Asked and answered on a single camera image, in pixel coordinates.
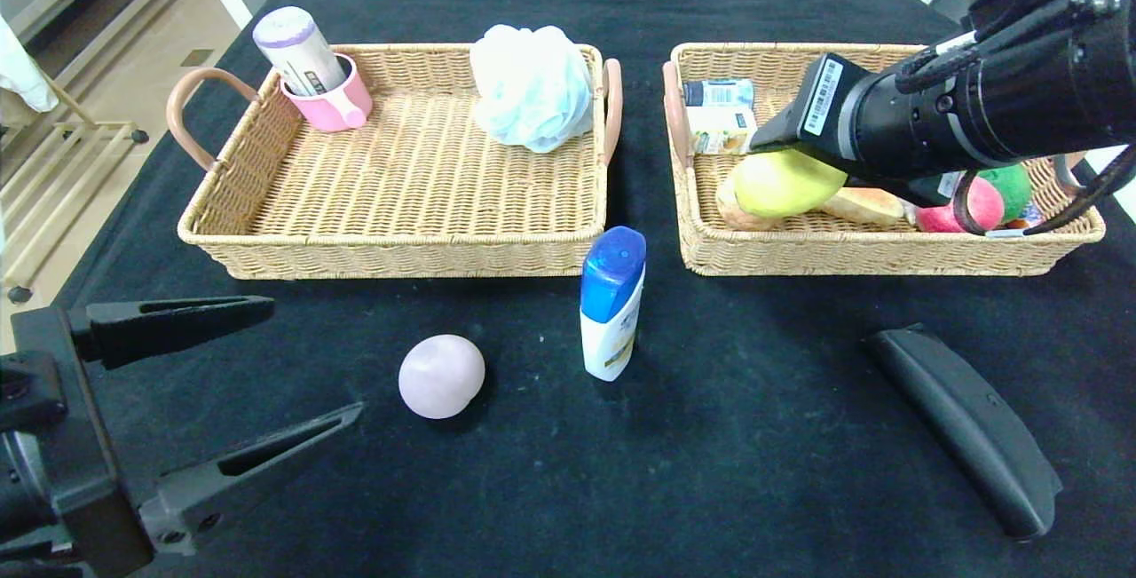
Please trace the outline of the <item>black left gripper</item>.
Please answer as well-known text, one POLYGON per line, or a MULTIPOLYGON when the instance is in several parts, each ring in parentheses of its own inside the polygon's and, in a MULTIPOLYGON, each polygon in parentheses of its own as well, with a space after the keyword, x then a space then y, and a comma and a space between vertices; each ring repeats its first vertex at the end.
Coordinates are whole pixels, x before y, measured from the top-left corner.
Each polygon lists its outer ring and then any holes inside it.
POLYGON ((125 577, 149 566, 154 550, 194 555, 295 481, 357 422, 361 401, 165 472, 136 513, 85 370, 86 362, 117 370, 176 354, 267 321, 273 311, 272 298, 235 296, 12 315, 16 347, 3 357, 5 544, 62 529, 76 561, 98 577, 125 577))

